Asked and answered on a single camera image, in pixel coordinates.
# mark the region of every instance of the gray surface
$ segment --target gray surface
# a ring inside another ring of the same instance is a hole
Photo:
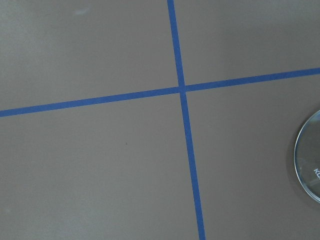
[[[178,95],[0,118],[0,138],[0,239],[197,239]]]
[[[0,109],[177,85],[166,1],[2,0]]]
[[[318,1],[176,0],[185,81],[320,66]],[[177,85],[166,1],[4,0],[0,110]],[[317,240],[293,165],[320,76],[189,92],[208,240]],[[198,239],[178,95],[0,118],[0,239]]]
[[[187,94],[208,240],[319,239],[293,160],[319,88],[312,76]]]
[[[176,0],[187,84],[320,66],[317,0]]]

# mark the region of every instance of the gray floor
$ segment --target gray floor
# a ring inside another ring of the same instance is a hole
[[[175,10],[188,85],[320,67],[317,1]],[[4,0],[0,33],[0,110],[178,85],[164,0]],[[319,238],[293,163],[319,80],[187,93],[207,240]],[[0,239],[199,239],[179,94],[0,122]]]

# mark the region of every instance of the blue tape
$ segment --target blue tape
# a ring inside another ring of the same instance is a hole
[[[168,12],[169,12],[169,18],[170,18],[175,67],[176,67],[176,73],[178,78],[178,86],[180,90],[182,118],[183,118],[183,125],[184,125],[186,148],[188,153],[191,185],[192,185],[192,191],[193,191],[193,201],[194,201],[194,207],[195,207],[196,222],[198,227],[198,235],[199,235],[199,240],[206,240],[204,219],[203,219],[202,208],[201,208],[196,160],[195,160],[195,153],[194,153],[194,144],[193,144],[192,134],[191,134],[191,125],[190,125],[188,101],[187,101],[187,95],[186,95],[184,70],[183,70],[181,51],[180,51],[175,4],[173,0],[167,0],[167,4],[168,4]]]
[[[193,201],[194,201],[194,207],[195,207],[196,222],[198,226],[198,234],[199,234],[200,240],[205,240],[206,233],[205,233],[205,226],[204,226],[202,207],[201,207],[196,159],[195,159],[195,152],[194,152],[194,144],[192,140],[192,132],[191,132],[186,92],[180,93],[180,101],[181,101],[181,108],[182,108],[182,118],[183,118],[183,125],[184,125],[186,149],[187,149],[188,160],[189,160],[189,169],[190,169],[191,185],[192,185],[192,191],[193,191]]]
[[[177,94],[177,93],[179,93],[179,88],[176,86],[176,87],[162,88],[162,89],[149,90],[149,91],[139,91],[139,92],[125,93],[125,94],[118,94],[118,95],[112,95],[112,96],[102,96],[102,97],[95,97],[95,98],[88,98],[88,99],[81,99],[81,100],[74,100],[74,101],[65,101],[65,102],[58,102],[58,103],[51,103],[51,104],[44,104],[44,105],[37,105],[37,106],[27,106],[27,107],[14,108],[14,109],[8,109],[8,110],[0,110],[0,118],[13,116],[13,115],[31,114],[31,113],[38,113],[38,112],[44,112],[44,111],[68,109],[68,108],[75,108],[75,107],[81,107],[81,106],[104,104],[104,103],[111,103],[111,102],[118,102],[118,101],[124,101],[124,100],[132,100],[132,99],[141,99],[141,98]]]
[[[311,76],[311,75],[317,75],[317,74],[320,74],[320,67],[297,70],[297,71],[287,71],[287,72],[266,74],[266,75],[260,75],[260,76],[249,76],[249,77],[235,78],[235,79],[222,80],[222,81],[212,81],[212,82],[206,82],[206,83],[192,84],[192,85],[187,85],[185,87],[186,88],[185,90],[187,92],[191,92],[191,91],[199,91],[199,90],[205,90],[205,89],[216,89],[216,88],[230,87],[235,85],[253,84],[253,83],[267,82],[267,81],[280,80],[280,79],[290,79],[290,78]]]
[[[175,58],[176,74],[178,77],[178,85],[182,87],[185,85],[185,78],[184,78],[184,70],[183,70],[182,59],[181,59],[175,4],[173,0],[168,0],[167,4],[168,4],[168,11],[169,11],[169,18],[170,18],[170,27],[171,27],[173,51],[174,51],[174,58]]]
[[[13,115],[31,114],[31,113],[58,110],[58,109],[67,109],[67,108],[74,108],[74,107],[81,107],[81,106],[88,106],[88,105],[95,105],[95,104],[112,103],[112,102],[118,102],[118,101],[124,101],[124,100],[155,97],[155,96],[161,96],[161,95],[178,94],[181,92],[183,93],[183,92],[200,91],[200,90],[206,90],[206,89],[224,88],[224,87],[230,87],[230,86],[236,86],[236,85],[305,77],[305,76],[318,75],[318,74],[320,74],[320,67],[297,70],[297,71],[273,73],[273,74],[260,75],[260,76],[249,76],[249,77],[235,78],[235,79],[222,80],[222,81],[212,81],[212,82],[205,82],[205,83],[192,84],[192,85],[186,85],[186,86],[182,85],[183,87],[176,86],[176,87],[161,88],[156,90],[125,93],[125,94],[119,94],[119,95],[57,102],[57,103],[50,103],[50,104],[37,105],[37,106],[27,106],[27,107],[21,107],[21,108],[0,110],[0,118],[13,116]]]

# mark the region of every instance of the blue tape line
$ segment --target blue tape line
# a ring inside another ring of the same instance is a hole
[[[199,234],[200,240],[205,240],[206,233],[205,233],[204,219],[203,219],[202,207],[201,207],[196,159],[195,159],[195,152],[194,152],[194,144],[192,140],[192,132],[191,132],[186,92],[180,93],[180,101],[181,101],[181,108],[182,108],[182,118],[183,118],[183,125],[184,125],[186,149],[187,149],[188,160],[189,160],[189,169],[190,169],[191,185],[192,185],[192,191],[193,191],[193,201],[194,201],[194,207],[195,207],[196,222],[198,226],[198,234]]]
[[[223,80],[223,81],[212,81],[212,82],[206,82],[206,83],[192,84],[192,85],[185,86],[185,90],[187,92],[191,92],[191,91],[199,91],[199,90],[205,90],[205,89],[216,89],[216,88],[230,87],[235,85],[253,84],[253,83],[267,82],[267,81],[280,80],[280,79],[290,79],[290,78],[311,76],[311,75],[317,75],[317,74],[320,74],[320,67],[297,70],[297,71],[287,71],[287,72],[266,74],[266,75],[260,75],[260,76],[235,78],[235,79],[229,79],[229,80]]]
[[[184,78],[184,70],[183,70],[182,59],[181,59],[175,4],[173,0],[167,0],[167,4],[168,4],[168,11],[169,11],[169,18],[170,18],[170,27],[171,27],[173,50],[174,50],[176,74],[178,77],[178,85],[182,87],[185,85],[185,78]]]
[[[230,87],[230,86],[236,86],[236,85],[260,83],[260,82],[289,79],[289,78],[296,78],[296,77],[305,77],[305,76],[318,75],[318,74],[320,74],[320,67],[260,75],[260,76],[235,78],[235,79],[229,79],[229,80],[223,80],[223,81],[205,82],[205,83],[199,83],[199,84],[186,85],[183,88],[176,86],[176,87],[161,88],[156,90],[125,93],[125,94],[119,94],[119,95],[57,102],[57,103],[50,103],[50,104],[37,105],[37,106],[27,106],[27,107],[14,108],[14,109],[8,109],[8,110],[0,110],[0,118],[13,116],[13,115],[31,114],[31,113],[58,110],[58,109],[67,109],[67,108],[74,108],[74,107],[81,107],[81,106],[88,106],[88,105],[95,105],[95,104],[112,103],[112,102],[118,102],[118,101],[124,101],[124,100],[155,97],[155,96],[161,96],[161,95],[178,94],[181,92],[192,92],[192,91],[200,91],[200,90],[206,90],[206,89],[224,88],[224,87]]]
[[[176,73],[178,78],[178,86],[180,89],[182,118],[183,118],[183,125],[184,125],[186,148],[188,153],[191,185],[192,185],[192,191],[193,191],[193,201],[194,201],[194,207],[195,207],[196,222],[198,227],[198,235],[199,235],[199,240],[206,240],[204,219],[203,219],[202,208],[201,208],[196,160],[195,160],[195,153],[194,153],[194,144],[192,141],[192,134],[191,134],[191,125],[190,125],[188,101],[187,101],[187,95],[186,95],[184,70],[183,70],[181,51],[180,51],[175,4],[173,0],[167,0],[167,4],[168,4],[168,12],[169,12],[169,18],[170,18],[175,67],[176,67]]]
[[[81,100],[74,100],[74,101],[65,101],[65,102],[58,102],[58,103],[51,103],[51,104],[44,104],[44,105],[37,105],[37,106],[27,106],[27,107],[15,108],[15,109],[0,110],[0,118],[13,116],[13,115],[31,114],[31,113],[38,113],[38,112],[44,112],[44,111],[68,109],[68,108],[75,108],[80,106],[104,104],[104,103],[111,103],[111,102],[118,102],[118,101],[124,101],[124,100],[132,100],[132,99],[141,99],[141,98],[177,94],[177,93],[179,93],[179,88],[176,86],[176,87],[162,88],[162,89],[149,90],[149,91],[139,91],[139,92],[125,93],[125,94],[118,94],[118,95],[112,95],[112,96],[102,96],[102,97],[95,97],[95,98],[88,98],[88,99],[81,99]]]

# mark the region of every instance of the glass lens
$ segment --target glass lens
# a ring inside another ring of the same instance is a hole
[[[306,121],[298,135],[294,164],[304,190],[320,203],[320,111]]]

